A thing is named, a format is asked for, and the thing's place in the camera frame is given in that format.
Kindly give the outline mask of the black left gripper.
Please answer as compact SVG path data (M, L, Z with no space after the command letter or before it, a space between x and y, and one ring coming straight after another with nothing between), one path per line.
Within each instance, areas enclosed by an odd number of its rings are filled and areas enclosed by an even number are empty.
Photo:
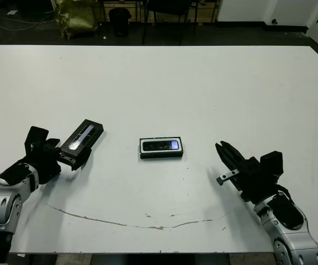
M83 161L61 151L59 142L59 139L50 138L28 143L28 164L36 169L39 184L46 184L61 172L59 162L71 166L72 171L83 165Z

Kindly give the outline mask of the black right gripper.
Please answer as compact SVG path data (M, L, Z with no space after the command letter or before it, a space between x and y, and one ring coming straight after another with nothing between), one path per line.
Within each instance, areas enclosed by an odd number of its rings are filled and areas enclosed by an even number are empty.
M215 147L220 159L229 169L216 179L219 185L231 181L243 201L254 204L277 192L278 156L262 156L260 160L255 157L245 159L228 142L221 141Z

